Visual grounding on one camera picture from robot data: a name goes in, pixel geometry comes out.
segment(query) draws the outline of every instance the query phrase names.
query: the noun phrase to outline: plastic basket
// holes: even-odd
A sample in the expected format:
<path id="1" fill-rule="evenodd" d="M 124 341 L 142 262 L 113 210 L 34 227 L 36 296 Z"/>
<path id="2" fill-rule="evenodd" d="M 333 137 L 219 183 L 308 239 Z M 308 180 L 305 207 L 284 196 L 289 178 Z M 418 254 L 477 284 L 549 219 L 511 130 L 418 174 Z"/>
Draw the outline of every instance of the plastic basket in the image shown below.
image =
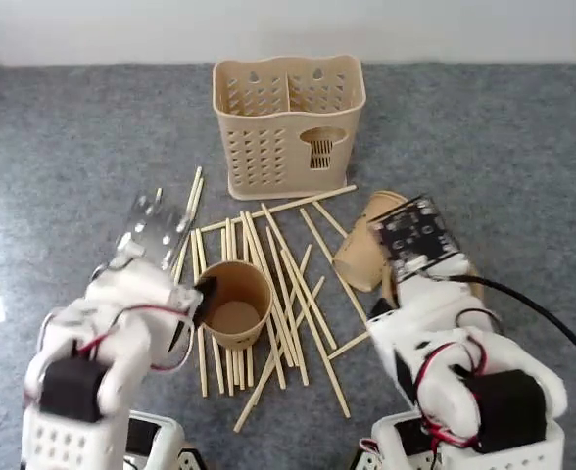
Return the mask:
<path id="1" fill-rule="evenodd" d="M 343 187 L 365 100 L 352 56 L 216 64 L 229 193 L 293 198 Z"/>

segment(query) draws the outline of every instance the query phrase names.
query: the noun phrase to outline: black circuit board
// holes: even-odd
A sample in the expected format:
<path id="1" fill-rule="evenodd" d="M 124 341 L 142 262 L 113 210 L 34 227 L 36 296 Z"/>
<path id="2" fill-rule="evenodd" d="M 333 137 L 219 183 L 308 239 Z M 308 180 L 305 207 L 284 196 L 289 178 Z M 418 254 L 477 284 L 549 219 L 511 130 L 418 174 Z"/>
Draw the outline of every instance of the black circuit board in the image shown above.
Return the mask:
<path id="1" fill-rule="evenodd" d="M 396 274 L 397 282 L 459 253 L 432 198 L 419 196 L 373 218 L 369 228 L 379 241 Z"/>

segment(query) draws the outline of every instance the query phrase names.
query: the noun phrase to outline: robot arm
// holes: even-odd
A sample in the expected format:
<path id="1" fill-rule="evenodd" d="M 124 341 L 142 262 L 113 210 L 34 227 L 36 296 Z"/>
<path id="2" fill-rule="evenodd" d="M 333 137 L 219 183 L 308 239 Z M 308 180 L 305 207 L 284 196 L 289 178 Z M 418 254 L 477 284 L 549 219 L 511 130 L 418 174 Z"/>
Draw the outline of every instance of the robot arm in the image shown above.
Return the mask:
<path id="1" fill-rule="evenodd" d="M 142 225 L 132 221 L 84 296 L 42 325 L 24 378 L 26 470 L 122 470 L 140 382 L 151 369 L 176 370 L 191 351 L 215 282 L 175 285 L 169 272 L 187 219 L 158 200 L 140 197 L 138 206 Z M 167 232 L 163 243 L 136 236 L 151 230 Z"/>
<path id="2" fill-rule="evenodd" d="M 530 461 L 526 452 L 540 447 L 552 456 L 543 468 L 561 468 L 554 419 L 567 407 L 564 384 L 494 332 L 497 316 L 468 285 L 443 280 L 470 264 L 433 201 L 421 196 L 370 226 L 393 267 L 398 305 L 380 301 L 367 328 L 412 408 L 373 426 L 383 468 L 417 468 L 437 447 L 442 465 L 431 468 L 503 468 L 504 453 Z"/>

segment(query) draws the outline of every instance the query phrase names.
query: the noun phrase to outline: brown paper cup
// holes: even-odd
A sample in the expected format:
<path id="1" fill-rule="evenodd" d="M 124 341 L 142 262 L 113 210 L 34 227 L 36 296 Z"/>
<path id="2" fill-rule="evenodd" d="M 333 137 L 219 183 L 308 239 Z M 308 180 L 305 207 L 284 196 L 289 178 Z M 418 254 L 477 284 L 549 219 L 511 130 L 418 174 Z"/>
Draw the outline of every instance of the brown paper cup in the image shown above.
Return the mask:
<path id="1" fill-rule="evenodd" d="M 224 348 L 245 350 L 258 340 L 270 315 L 271 286 L 253 265 L 226 261 L 201 277 L 216 278 L 216 293 L 204 324 Z"/>
<path id="2" fill-rule="evenodd" d="M 479 275 L 475 266 L 471 264 L 467 274 L 471 276 Z M 471 294 L 477 297 L 480 301 L 484 300 L 484 286 L 481 284 L 470 284 Z M 384 267 L 382 279 L 382 297 L 388 301 L 393 308 L 399 308 L 397 305 L 397 281 L 393 279 L 393 269 L 387 263 Z"/>
<path id="3" fill-rule="evenodd" d="M 370 197 L 352 232 L 334 257 L 336 271 L 349 285 L 363 292 L 370 292 L 379 285 L 386 260 L 367 223 L 406 201 L 392 191 L 377 191 Z"/>

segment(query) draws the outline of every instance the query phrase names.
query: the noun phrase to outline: carpet floor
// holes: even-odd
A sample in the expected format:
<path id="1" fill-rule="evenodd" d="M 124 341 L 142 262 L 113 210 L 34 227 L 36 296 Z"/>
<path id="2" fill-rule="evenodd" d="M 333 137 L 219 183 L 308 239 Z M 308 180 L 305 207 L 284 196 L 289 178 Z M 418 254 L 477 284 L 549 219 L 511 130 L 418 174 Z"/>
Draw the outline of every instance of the carpet floor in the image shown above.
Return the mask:
<path id="1" fill-rule="evenodd" d="M 428 192 L 481 273 L 576 332 L 576 66 L 373 65 L 364 76 L 348 173 L 359 190 L 326 208 L 350 228 L 375 190 Z M 162 186 L 184 202 L 202 165 L 199 224 L 257 206 L 226 192 L 211 80 L 207 65 L 0 69 L 0 469 L 19 465 L 22 381 L 39 324 L 82 295 L 136 192 Z M 335 250 L 340 236 L 311 213 Z M 299 214 L 277 219 L 299 257 L 314 244 L 307 277 L 326 275 L 320 305 L 346 343 L 363 331 L 358 316 Z M 215 234 L 206 245 L 217 260 Z M 576 469 L 576 350 L 533 311 L 486 297 L 509 336 L 563 378 L 564 468 Z M 365 308 L 375 299 L 360 296 Z M 195 354 L 180 373 L 145 380 L 134 406 L 180 422 L 215 468 L 346 468 L 373 422 L 406 407 L 362 342 L 333 362 L 352 412 L 345 419 L 311 335 L 303 338 L 310 386 L 296 369 L 286 391 L 271 379 L 238 435 L 250 392 L 220 396 L 209 362 L 203 399 Z M 258 375 L 264 357 L 260 346 Z"/>

